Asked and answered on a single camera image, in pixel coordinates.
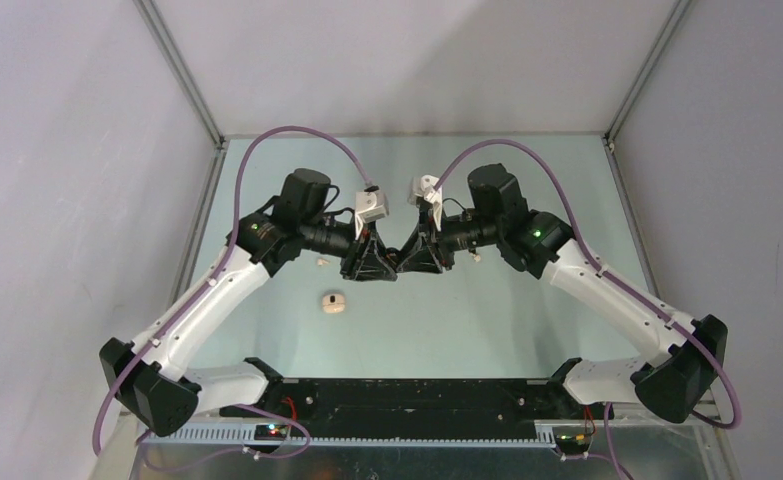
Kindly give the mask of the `black earbud charging case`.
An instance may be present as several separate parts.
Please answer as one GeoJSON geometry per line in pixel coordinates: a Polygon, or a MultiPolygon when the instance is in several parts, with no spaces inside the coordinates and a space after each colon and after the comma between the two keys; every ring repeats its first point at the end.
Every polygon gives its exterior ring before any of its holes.
{"type": "Polygon", "coordinates": [[[398,268],[404,260],[402,251],[396,248],[387,248],[384,257],[393,268],[398,268]]]}

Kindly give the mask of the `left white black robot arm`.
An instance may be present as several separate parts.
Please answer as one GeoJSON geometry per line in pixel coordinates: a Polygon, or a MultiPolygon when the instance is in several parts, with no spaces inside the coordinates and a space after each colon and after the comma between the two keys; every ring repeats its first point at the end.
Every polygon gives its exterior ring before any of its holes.
{"type": "Polygon", "coordinates": [[[245,403],[271,416],[282,388],[250,362],[194,370],[190,363],[208,337],[247,297],[305,250],[345,258],[387,216],[384,192],[371,186],[356,195],[353,220],[332,220],[328,176],[298,168],[282,190],[239,219],[206,274],[158,320],[132,340],[109,339],[99,359],[118,400],[152,434],[165,437],[192,416],[245,403]]]}

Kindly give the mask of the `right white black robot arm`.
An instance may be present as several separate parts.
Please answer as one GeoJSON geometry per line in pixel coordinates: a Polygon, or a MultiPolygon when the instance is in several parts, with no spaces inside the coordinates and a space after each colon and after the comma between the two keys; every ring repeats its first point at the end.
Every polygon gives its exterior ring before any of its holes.
{"type": "Polygon", "coordinates": [[[410,270],[424,253],[433,270],[451,267],[453,253],[494,245],[513,269],[547,282],[606,320],[637,351],[635,358],[566,361],[548,392],[552,411],[573,418],[587,405],[641,404],[657,417],[682,423],[718,379],[727,325],[713,315],[696,319],[630,284],[593,251],[584,251],[574,229],[558,216],[528,207],[517,178],[501,164],[473,170],[473,208],[448,217],[434,176],[412,182],[409,200],[419,224],[399,257],[410,270]]]}

